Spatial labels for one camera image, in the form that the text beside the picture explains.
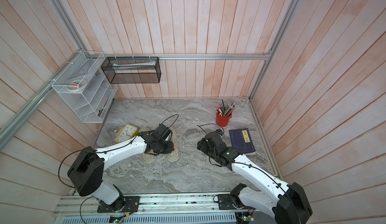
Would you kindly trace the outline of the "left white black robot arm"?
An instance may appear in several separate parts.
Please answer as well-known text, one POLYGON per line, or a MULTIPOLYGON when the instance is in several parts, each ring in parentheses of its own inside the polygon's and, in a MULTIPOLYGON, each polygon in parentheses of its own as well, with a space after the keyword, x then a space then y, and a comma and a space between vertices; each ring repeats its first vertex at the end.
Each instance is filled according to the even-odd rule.
POLYGON ((113 212, 125 207, 123 193, 114 185, 103 181, 103 172, 112 165, 139 154, 173 155, 177 152, 176 131, 164 124, 154 130, 138 133, 133 138, 113 146, 78 150, 79 155, 67 175, 80 196, 93 196, 113 212))

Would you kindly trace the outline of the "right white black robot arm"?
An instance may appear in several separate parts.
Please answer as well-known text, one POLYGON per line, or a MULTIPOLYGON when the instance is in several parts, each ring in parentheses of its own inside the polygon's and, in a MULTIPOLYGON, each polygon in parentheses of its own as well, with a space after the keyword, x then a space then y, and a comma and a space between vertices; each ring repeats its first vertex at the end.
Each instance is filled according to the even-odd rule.
POLYGON ((226 167, 257 187, 253 190, 240 183, 229 194, 218 195, 220 209, 257 210, 272 217, 278 224, 305 224, 312 216, 303 187, 272 176, 234 147, 227 147, 221 130, 206 134, 197 148, 209 157, 210 164, 226 167))

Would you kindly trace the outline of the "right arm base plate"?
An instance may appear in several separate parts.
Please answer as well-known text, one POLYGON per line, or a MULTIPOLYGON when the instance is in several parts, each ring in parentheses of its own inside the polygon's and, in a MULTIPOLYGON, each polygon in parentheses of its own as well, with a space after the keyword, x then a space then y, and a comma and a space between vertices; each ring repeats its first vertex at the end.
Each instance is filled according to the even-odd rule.
POLYGON ((255 210, 242 204, 238 197, 232 194, 218 194, 214 197, 214 202, 218 204, 220 210, 236 210, 238 212, 255 210))

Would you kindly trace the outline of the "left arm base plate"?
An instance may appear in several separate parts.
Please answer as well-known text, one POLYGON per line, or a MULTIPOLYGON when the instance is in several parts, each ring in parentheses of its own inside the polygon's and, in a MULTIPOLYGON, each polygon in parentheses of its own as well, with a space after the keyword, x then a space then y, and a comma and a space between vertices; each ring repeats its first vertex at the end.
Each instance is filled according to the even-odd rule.
POLYGON ((97 213, 135 213, 138 211, 140 196, 119 197, 114 203, 108 205, 99 201, 97 213))

